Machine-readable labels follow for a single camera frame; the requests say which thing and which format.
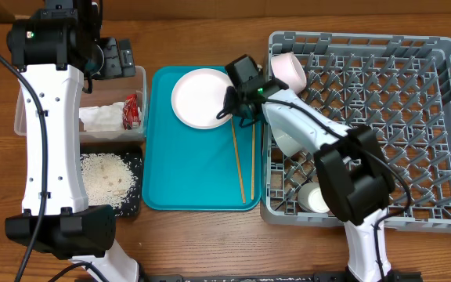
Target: blue tray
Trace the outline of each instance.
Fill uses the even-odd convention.
[[[234,118],[246,204],[241,200],[231,121],[214,129],[184,125],[171,108],[171,91],[190,71],[164,67],[153,78],[147,125],[142,196],[157,210],[248,211],[259,200],[262,181],[261,126],[255,136],[255,188],[251,200],[251,133]],[[223,67],[207,67],[224,72]]]

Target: wooden table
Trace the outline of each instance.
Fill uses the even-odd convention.
[[[0,52],[9,25],[0,25]],[[271,32],[328,31],[451,37],[451,14],[321,16],[253,20],[109,22],[103,35],[132,40],[135,61],[148,78],[167,65],[223,65],[249,53],[262,62]],[[8,240],[6,217],[20,212],[26,178],[25,138],[13,133],[16,79],[0,64],[0,281],[14,278],[24,247]],[[425,281],[451,281],[451,234],[388,231],[395,269],[422,271]],[[348,257],[344,229],[273,226],[256,208],[249,212],[161,212],[143,207],[136,219],[118,219],[117,239],[148,274],[303,274],[343,270]],[[67,266],[33,253],[24,280],[43,281]],[[76,270],[63,280],[85,277]]]

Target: chopstick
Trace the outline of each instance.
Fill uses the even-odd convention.
[[[254,200],[255,190],[255,124],[251,130],[251,199]]]
[[[243,199],[243,204],[246,204],[247,201],[244,198],[243,176],[241,175],[240,155],[238,154],[238,144],[236,143],[236,132],[234,131],[234,121],[232,118],[231,118],[231,125],[233,125],[233,142],[234,142],[234,151],[236,153],[236,164],[238,167],[238,176],[240,177],[241,199]]]

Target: gray dish rack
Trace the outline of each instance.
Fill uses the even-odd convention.
[[[413,205],[385,225],[451,233],[451,38],[277,31],[269,37],[270,78],[271,58],[285,52],[305,69],[308,87],[301,98],[335,121],[369,125],[388,163],[409,183]],[[283,155],[266,126],[262,157],[266,222],[342,224],[298,207],[297,188],[317,182],[310,154]],[[406,203],[396,184],[390,210]]]

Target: red packet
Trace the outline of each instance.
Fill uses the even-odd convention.
[[[126,97],[123,106],[124,129],[135,129],[140,126],[139,108],[137,107],[137,94]]]

